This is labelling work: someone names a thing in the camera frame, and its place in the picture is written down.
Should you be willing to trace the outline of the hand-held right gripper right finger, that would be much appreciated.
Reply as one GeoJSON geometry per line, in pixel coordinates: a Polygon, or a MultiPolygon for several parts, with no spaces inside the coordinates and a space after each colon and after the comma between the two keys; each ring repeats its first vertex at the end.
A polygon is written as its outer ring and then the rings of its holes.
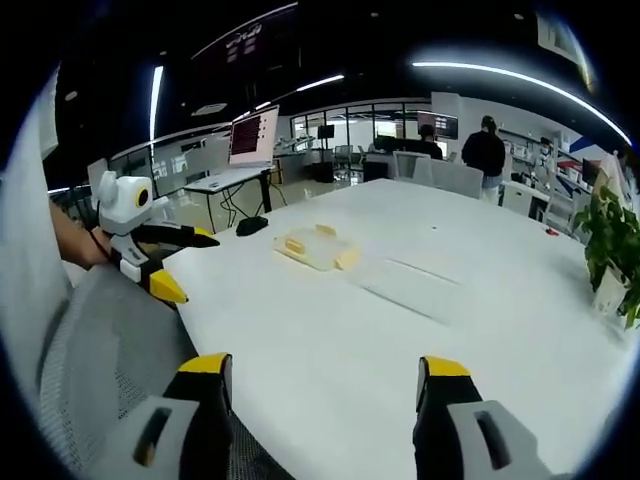
{"type": "Polygon", "coordinates": [[[554,477],[533,433],[501,403],[483,399],[453,360],[419,360],[412,440],[419,479],[554,477]]]}

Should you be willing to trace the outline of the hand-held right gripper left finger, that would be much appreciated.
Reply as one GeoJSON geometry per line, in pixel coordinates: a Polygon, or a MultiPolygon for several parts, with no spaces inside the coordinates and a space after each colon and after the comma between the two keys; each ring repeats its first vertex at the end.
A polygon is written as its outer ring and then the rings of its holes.
{"type": "Polygon", "coordinates": [[[232,444],[232,355],[184,363],[105,439],[104,479],[224,479],[232,444]]]}

